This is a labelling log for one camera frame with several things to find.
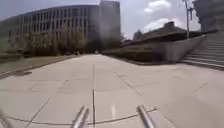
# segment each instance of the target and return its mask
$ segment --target sky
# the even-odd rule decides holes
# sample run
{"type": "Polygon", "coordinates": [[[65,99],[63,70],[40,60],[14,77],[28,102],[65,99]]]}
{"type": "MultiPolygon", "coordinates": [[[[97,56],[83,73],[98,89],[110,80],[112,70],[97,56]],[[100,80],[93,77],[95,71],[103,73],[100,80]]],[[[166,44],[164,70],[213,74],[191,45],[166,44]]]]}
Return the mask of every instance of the sky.
{"type": "MultiPolygon", "coordinates": [[[[186,28],[185,5],[182,0],[116,0],[120,1],[121,31],[127,38],[140,29],[148,32],[174,21],[186,28]]],[[[0,0],[0,21],[21,13],[43,8],[77,4],[99,4],[100,0],[0,0]]],[[[190,30],[199,30],[198,19],[193,12],[190,30]]]]}

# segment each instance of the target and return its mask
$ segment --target lawn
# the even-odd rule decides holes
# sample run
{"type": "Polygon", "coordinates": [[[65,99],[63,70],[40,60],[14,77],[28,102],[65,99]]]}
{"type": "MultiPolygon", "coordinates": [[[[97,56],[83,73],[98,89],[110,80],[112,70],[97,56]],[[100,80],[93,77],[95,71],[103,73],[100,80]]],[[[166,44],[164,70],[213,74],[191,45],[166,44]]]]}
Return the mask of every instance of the lawn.
{"type": "Polygon", "coordinates": [[[54,56],[54,57],[35,57],[35,58],[23,58],[18,61],[11,61],[7,63],[0,64],[0,74],[8,71],[14,71],[17,69],[26,68],[29,66],[34,66],[43,63],[54,63],[57,61],[70,59],[75,57],[75,55],[71,56],[54,56]]]}

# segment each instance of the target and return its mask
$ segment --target metal pole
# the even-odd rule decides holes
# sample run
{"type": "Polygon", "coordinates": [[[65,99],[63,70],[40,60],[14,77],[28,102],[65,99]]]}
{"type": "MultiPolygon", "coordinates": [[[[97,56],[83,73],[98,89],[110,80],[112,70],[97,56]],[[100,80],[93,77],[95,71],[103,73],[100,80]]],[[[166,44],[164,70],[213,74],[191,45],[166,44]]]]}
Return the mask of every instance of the metal pole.
{"type": "Polygon", "coordinates": [[[185,7],[186,7],[186,15],[187,15],[187,39],[189,39],[190,37],[190,27],[189,27],[189,11],[188,11],[188,4],[187,4],[187,0],[184,0],[185,3],[185,7]]]}
{"type": "Polygon", "coordinates": [[[73,121],[71,128],[84,128],[88,114],[89,109],[82,107],[73,121]]]}
{"type": "Polygon", "coordinates": [[[143,105],[137,107],[137,112],[145,128],[156,128],[152,118],[148,115],[143,105]]]}
{"type": "Polygon", "coordinates": [[[15,128],[0,110],[0,128],[15,128]]]}

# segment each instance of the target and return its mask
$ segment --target low concrete wall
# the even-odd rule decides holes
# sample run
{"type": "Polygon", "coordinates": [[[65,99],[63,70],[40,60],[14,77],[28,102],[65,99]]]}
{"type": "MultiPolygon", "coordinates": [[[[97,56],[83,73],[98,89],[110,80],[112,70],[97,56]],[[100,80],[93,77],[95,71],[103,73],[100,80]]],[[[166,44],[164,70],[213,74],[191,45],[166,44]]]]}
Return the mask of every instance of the low concrete wall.
{"type": "Polygon", "coordinates": [[[165,45],[165,59],[169,63],[176,63],[180,61],[187,53],[197,47],[206,36],[200,36],[188,40],[166,43],[165,45]]]}

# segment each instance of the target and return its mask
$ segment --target wall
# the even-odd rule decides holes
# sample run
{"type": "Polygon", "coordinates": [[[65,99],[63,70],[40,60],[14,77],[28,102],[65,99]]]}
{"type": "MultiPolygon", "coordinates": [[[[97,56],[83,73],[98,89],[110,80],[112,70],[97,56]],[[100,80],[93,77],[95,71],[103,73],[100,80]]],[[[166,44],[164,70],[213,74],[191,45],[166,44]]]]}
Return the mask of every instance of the wall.
{"type": "Polygon", "coordinates": [[[164,46],[166,61],[169,63],[180,61],[188,52],[203,42],[205,38],[206,36],[200,36],[188,40],[166,43],[164,46]]]}
{"type": "Polygon", "coordinates": [[[103,42],[121,39],[120,3],[100,2],[100,36],[103,42]]]}

